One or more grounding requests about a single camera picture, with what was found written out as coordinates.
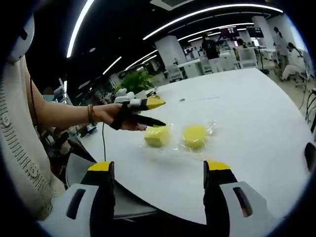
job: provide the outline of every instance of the bracelet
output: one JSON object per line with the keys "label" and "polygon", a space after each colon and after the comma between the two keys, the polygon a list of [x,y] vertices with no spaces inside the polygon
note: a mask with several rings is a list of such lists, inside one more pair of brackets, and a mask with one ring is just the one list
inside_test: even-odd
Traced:
{"label": "bracelet", "polygon": [[92,126],[97,125],[97,122],[93,118],[93,106],[91,104],[88,104],[88,119]]}

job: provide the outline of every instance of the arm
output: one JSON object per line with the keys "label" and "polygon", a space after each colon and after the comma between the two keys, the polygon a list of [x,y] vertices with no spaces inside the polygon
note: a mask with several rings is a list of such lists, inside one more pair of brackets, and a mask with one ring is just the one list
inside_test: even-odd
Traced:
{"label": "arm", "polygon": [[[47,102],[33,82],[32,90],[36,116],[32,104],[30,74],[29,72],[26,72],[27,99],[33,123],[36,122],[36,117],[39,124],[44,127],[68,128],[79,124],[90,123],[87,106],[71,106],[61,103]],[[97,122],[101,121],[110,125],[113,122],[115,115],[120,110],[121,104],[94,106],[94,119]],[[143,127],[132,124],[129,121],[124,121],[121,129],[145,130]]]}

